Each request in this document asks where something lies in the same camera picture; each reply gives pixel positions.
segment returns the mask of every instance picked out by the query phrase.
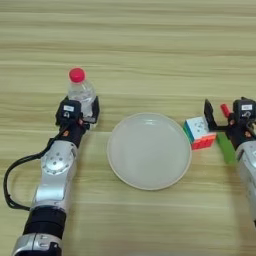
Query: wooden table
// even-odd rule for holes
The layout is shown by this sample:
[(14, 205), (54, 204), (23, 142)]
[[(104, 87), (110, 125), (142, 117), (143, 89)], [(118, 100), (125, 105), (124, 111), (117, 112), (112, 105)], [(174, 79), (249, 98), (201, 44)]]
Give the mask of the wooden table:
[[(17, 158), (41, 150), (57, 128), (68, 71), (81, 66), (100, 96), (101, 117), (82, 143), (64, 256), (255, 255), (244, 188), (217, 145), (193, 152), (175, 186), (140, 191), (106, 158), (113, 127), (137, 112), (180, 124), (219, 104), (255, 97), (254, 0), (9, 0), (0, 2), (1, 182)], [(39, 162), (10, 188), (29, 205)], [(27, 212), (0, 200), (1, 255), (10, 255)]]

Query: white cube face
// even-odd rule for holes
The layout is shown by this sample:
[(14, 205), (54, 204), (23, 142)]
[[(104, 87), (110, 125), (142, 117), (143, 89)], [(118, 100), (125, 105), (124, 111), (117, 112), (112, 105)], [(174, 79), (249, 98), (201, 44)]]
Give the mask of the white cube face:
[(204, 117), (191, 118), (186, 120), (186, 122), (192, 133), (194, 140), (198, 140), (206, 136), (215, 135), (215, 133), (209, 132), (209, 129)]

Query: rubik's cube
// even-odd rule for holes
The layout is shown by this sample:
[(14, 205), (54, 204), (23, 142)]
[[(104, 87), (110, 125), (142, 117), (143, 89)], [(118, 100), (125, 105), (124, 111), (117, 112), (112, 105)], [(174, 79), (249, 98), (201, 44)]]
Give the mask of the rubik's cube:
[(193, 150), (211, 147), (216, 138), (216, 133), (209, 132), (208, 125), (203, 117), (186, 120), (183, 128)]

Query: black cable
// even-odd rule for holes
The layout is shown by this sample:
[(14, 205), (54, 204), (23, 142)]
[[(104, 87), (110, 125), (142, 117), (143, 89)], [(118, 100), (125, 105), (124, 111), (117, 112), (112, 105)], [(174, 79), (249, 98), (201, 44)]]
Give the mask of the black cable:
[(46, 146), (46, 148), (44, 150), (42, 150), (41, 152), (37, 153), (37, 154), (33, 154), (33, 155), (29, 155), (29, 156), (25, 156), (22, 157), (18, 160), (16, 160), (14, 163), (11, 164), (11, 166), (7, 169), (7, 171), (5, 172), (4, 175), (4, 181), (3, 181), (3, 189), (4, 189), (4, 197), (5, 197), (5, 201), (7, 203), (7, 205), (12, 208), (12, 209), (21, 209), (21, 210), (26, 210), (29, 211), (30, 207), (19, 204), (17, 202), (15, 202), (14, 200), (11, 199), (11, 195), (9, 194), (8, 191), (8, 177), (11, 173), (11, 171), (21, 165), (24, 164), (26, 162), (30, 162), (36, 159), (40, 159), (41, 157), (44, 156), (44, 154), (51, 148), (52, 144), (60, 138), (60, 136), (69, 128), (70, 125), (72, 125), (73, 122), (69, 123), (68, 125), (66, 125), (63, 129), (60, 130), (60, 132), (53, 138), (50, 140), (50, 142), (48, 143), (48, 145)]

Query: white plate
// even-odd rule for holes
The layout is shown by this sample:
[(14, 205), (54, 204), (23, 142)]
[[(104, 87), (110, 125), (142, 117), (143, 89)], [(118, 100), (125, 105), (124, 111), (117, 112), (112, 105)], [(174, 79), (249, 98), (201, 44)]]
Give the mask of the white plate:
[(107, 147), (108, 161), (125, 183), (146, 190), (177, 182), (191, 162), (191, 146), (182, 128), (160, 114), (139, 113), (122, 120)]

